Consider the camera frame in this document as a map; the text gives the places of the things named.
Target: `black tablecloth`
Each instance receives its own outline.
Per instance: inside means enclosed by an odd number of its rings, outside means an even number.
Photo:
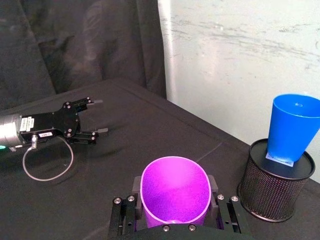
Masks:
[[[100,82],[0,114],[56,111],[65,101],[87,96],[103,103],[81,112],[82,129],[109,128],[109,134],[101,134],[96,145],[73,145],[75,163],[65,176],[53,182],[34,181],[22,168],[25,148],[0,153],[1,240],[105,239],[113,198],[129,195],[134,177],[164,156],[198,162],[215,177],[221,193],[236,194],[249,146],[125,80]],[[68,156],[65,150],[55,152]],[[48,160],[46,152],[39,154],[27,160],[32,174],[41,178],[60,170],[61,160]],[[294,216],[286,222],[264,222],[247,212],[245,216],[257,240],[317,240],[320,185],[308,181]]]

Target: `blue cup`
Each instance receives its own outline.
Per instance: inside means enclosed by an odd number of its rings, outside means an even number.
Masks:
[[[284,94],[273,100],[267,150],[273,158],[296,162],[320,128],[320,100]]]

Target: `mesh pen holder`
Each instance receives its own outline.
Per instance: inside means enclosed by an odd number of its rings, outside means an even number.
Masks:
[[[251,145],[237,191],[242,206],[249,213],[279,223],[294,215],[295,202],[314,173],[315,162],[307,152],[293,167],[266,159],[267,142],[261,139]]]

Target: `black curtain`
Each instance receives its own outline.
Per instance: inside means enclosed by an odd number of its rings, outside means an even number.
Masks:
[[[166,97],[157,0],[0,1],[0,110],[119,77]]]

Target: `white wall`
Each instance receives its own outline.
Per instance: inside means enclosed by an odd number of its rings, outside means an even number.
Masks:
[[[268,137],[273,98],[320,99],[318,0],[159,0],[168,99],[240,140]],[[320,132],[307,151],[320,182]]]

